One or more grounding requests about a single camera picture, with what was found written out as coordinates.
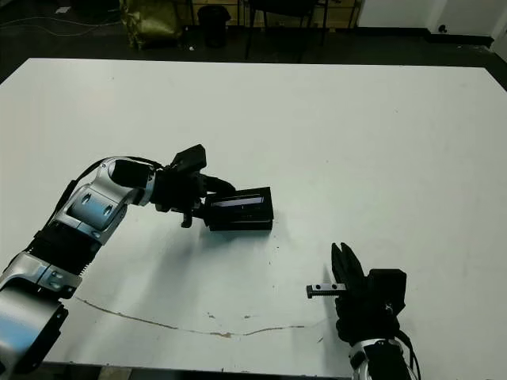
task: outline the trash can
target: trash can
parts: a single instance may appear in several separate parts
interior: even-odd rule
[[[225,23],[231,15],[223,6],[203,6],[197,12],[199,24],[204,30],[204,40],[211,48],[221,48],[226,43]]]

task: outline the white tabletop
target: white tabletop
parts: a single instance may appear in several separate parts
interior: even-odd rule
[[[305,295],[346,241],[408,274],[425,378],[503,378],[506,120],[479,68],[30,59],[0,85],[0,265],[89,163],[202,143],[206,173],[271,186],[271,234],[131,207],[48,361],[349,376],[333,299]]]

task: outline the white wall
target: white wall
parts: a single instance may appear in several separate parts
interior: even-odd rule
[[[448,34],[491,36],[506,6],[505,0],[447,0],[444,3],[430,32],[437,33],[439,25],[444,24]]]
[[[359,26],[425,28],[434,0],[364,0]]]
[[[448,34],[494,38],[506,22],[507,0],[364,0],[358,25],[438,33],[445,24]]]

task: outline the chair leg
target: chair leg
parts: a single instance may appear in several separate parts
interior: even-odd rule
[[[352,19],[354,18],[354,13],[356,12],[356,0],[354,0],[354,4],[353,4],[353,7],[352,7],[352,12],[350,13],[350,18],[349,18],[349,25],[347,26],[347,29],[350,29],[350,26],[352,24]]]
[[[196,21],[194,20],[193,16],[193,0],[188,0],[189,6],[190,6],[190,14],[192,15],[192,26],[196,25]]]
[[[313,17],[314,17],[314,10],[312,8],[311,11],[310,11],[310,14],[308,15],[307,31],[305,33],[306,34],[305,38],[303,38],[303,46],[301,47],[301,52],[299,53],[298,63],[301,63],[301,61],[303,59],[304,51],[307,48],[307,40],[309,39],[309,36],[311,34],[310,26],[311,26],[311,21],[312,21]]]
[[[326,24],[327,24],[327,8],[329,7],[330,0],[324,3],[324,20],[322,20],[322,36],[320,38],[320,46],[324,46],[324,37],[326,37]]]
[[[250,45],[252,44],[252,31],[254,30],[255,12],[256,12],[256,9],[254,9],[250,5],[250,27],[248,30],[248,40],[246,41],[245,59],[248,59],[248,53],[250,52]]]

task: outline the crack on table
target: crack on table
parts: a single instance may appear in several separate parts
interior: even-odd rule
[[[142,319],[139,317],[133,317],[132,315],[123,314],[118,311],[112,311],[112,310],[106,309],[104,307],[101,307],[99,305],[95,305],[94,303],[92,303],[84,298],[74,297],[74,299],[77,299],[78,301],[84,303],[87,306],[94,308],[95,310],[100,310],[103,313],[115,315],[117,317],[122,317],[124,319],[129,319],[131,321],[138,321],[138,322],[146,323],[148,325],[163,327],[164,329],[169,329],[169,330],[177,330],[177,331],[182,331],[185,333],[194,333],[194,334],[200,334],[200,335],[212,335],[212,336],[218,336],[220,338],[227,338],[227,339],[230,339],[233,336],[252,336],[252,335],[255,335],[258,333],[266,333],[268,331],[287,330],[287,329],[306,329],[306,328],[315,327],[316,325],[319,325],[326,320],[326,319],[323,319],[322,321],[317,322],[313,325],[289,325],[289,326],[267,327],[264,329],[254,330],[254,331],[250,331],[250,332],[200,331],[200,330],[192,330],[192,329],[182,329],[180,327],[167,325],[165,323],[150,321],[148,319]]]

